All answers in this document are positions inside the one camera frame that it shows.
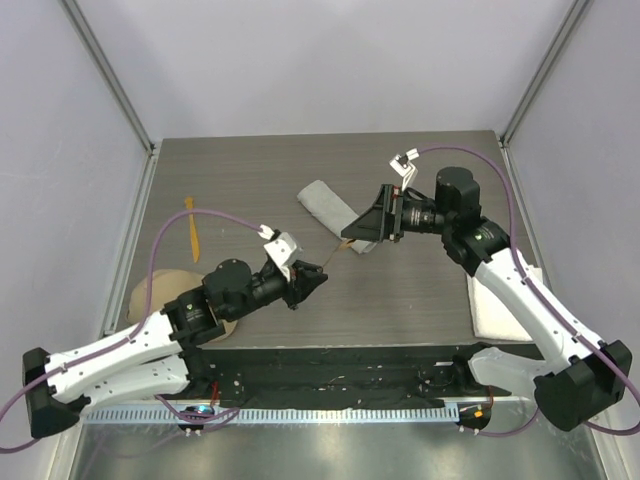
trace folded towel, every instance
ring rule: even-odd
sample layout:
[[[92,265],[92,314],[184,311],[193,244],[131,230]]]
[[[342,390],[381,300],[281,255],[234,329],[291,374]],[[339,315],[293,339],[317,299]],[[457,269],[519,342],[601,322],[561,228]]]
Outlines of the folded towel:
[[[542,281],[542,270],[531,268],[533,274]],[[526,330],[487,287],[468,275],[467,287],[473,331],[476,337],[520,342],[531,341]]]
[[[304,187],[298,194],[298,201],[338,238],[342,238],[342,229],[358,218],[356,212],[321,180]],[[368,253],[375,246],[375,243],[361,240],[351,244],[358,253]]]

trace white cable tray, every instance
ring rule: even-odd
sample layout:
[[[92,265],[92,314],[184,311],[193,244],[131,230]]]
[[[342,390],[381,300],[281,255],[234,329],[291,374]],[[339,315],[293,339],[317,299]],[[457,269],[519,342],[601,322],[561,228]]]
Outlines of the white cable tray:
[[[175,405],[182,410],[187,405]],[[216,408],[216,413],[226,409]],[[459,420],[458,405],[412,410],[262,410],[242,409],[232,421],[240,425],[354,424],[354,423],[449,423]],[[163,405],[118,405],[96,410],[85,420],[89,425],[178,424]]]

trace beige cap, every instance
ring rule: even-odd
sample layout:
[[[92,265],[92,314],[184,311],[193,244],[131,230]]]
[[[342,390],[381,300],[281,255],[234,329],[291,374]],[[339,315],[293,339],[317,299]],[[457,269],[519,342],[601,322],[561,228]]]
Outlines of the beige cap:
[[[204,275],[186,270],[156,270],[153,272],[151,291],[151,311],[156,312],[164,307],[165,303],[175,300],[178,295],[202,285]],[[144,315],[144,305],[147,299],[147,279],[142,280],[131,292],[129,309],[127,310],[127,322],[138,323]],[[227,338],[236,328],[237,322],[224,323],[227,331],[223,336],[212,340],[219,342]]]

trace white bracket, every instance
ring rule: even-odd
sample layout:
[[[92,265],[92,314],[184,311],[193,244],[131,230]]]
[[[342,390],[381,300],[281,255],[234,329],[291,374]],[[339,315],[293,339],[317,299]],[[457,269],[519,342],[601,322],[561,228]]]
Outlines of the white bracket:
[[[300,258],[302,248],[290,233],[281,233],[278,238],[264,245],[269,258],[280,269],[287,282],[291,282],[291,266]]]
[[[389,161],[389,165],[391,165],[391,168],[393,168],[396,173],[402,177],[401,191],[403,192],[413,184],[413,181],[418,175],[418,169],[412,163],[412,161],[419,156],[420,154],[418,153],[418,150],[414,148],[413,150],[409,150],[404,155],[396,155]]]
[[[45,371],[50,372],[58,367],[63,369],[62,373],[47,381],[50,387],[55,387],[56,393],[53,398],[63,403],[69,403],[77,399],[89,387],[125,368],[136,367],[142,363],[182,351],[180,344],[169,338],[169,335],[173,333],[171,322],[166,315],[162,315],[160,312],[155,312],[148,317],[140,334],[131,340],[130,336],[135,328],[136,325],[77,350],[51,355],[49,362],[45,365]],[[70,361],[102,350],[123,339],[129,339],[129,341],[120,348],[67,369],[66,364]]]
[[[258,235],[260,235],[260,237],[264,238],[265,240],[271,240],[275,233],[276,232],[274,232],[273,229],[268,225],[260,225],[260,231],[258,232]]]
[[[89,387],[84,396],[91,403],[82,409],[82,414],[154,395],[179,393],[189,385],[188,374],[184,360],[177,355],[139,365]]]

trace white wall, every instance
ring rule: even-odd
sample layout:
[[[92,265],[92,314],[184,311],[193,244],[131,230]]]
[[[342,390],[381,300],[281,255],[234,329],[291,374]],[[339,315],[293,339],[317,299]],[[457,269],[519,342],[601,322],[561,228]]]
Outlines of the white wall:
[[[53,0],[0,15],[0,403],[22,354],[96,338],[145,154]],[[29,439],[24,401],[0,445]],[[43,479],[54,441],[0,456],[0,477]]]
[[[640,384],[638,2],[594,2],[522,124],[512,153],[554,289],[635,353]],[[626,401],[618,427],[640,420]],[[620,445],[634,474],[640,437]]]
[[[80,0],[154,139],[502,131],[571,0]]]

